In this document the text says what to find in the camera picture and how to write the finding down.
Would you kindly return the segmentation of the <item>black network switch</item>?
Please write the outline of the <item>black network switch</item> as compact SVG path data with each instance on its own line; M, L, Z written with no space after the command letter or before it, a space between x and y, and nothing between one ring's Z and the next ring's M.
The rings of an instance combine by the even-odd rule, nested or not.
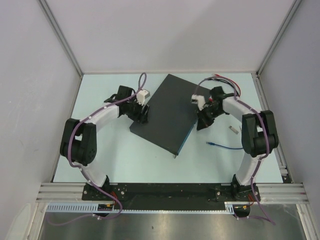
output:
M148 101L148 123L132 123L130 132L179 155L197 122L197 106L191 103L194 92L209 98L209 89L168 74Z

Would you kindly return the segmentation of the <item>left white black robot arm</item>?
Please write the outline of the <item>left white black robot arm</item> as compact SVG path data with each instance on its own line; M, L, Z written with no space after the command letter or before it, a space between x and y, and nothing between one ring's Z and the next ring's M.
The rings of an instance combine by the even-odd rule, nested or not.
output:
M86 181L94 186L93 194L100 200L110 196L109 178L98 167L97 133L111 121L125 115L139 124L148 122L150 92L121 85L118 92L104 101L102 107L84 119L69 118L64 125L59 153L70 166L78 168Z

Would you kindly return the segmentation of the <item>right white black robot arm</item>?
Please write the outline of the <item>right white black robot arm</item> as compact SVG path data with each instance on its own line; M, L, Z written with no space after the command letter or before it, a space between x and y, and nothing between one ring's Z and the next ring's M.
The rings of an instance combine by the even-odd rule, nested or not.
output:
M233 175L230 195L245 201L259 194L256 176L266 157L279 145L274 114L270 110L258 112L244 103L235 93L225 93L221 86L209 91L211 100L193 94L191 102L197 105L198 131L210 127L223 114L235 117L241 123L241 144L244 150L241 165Z

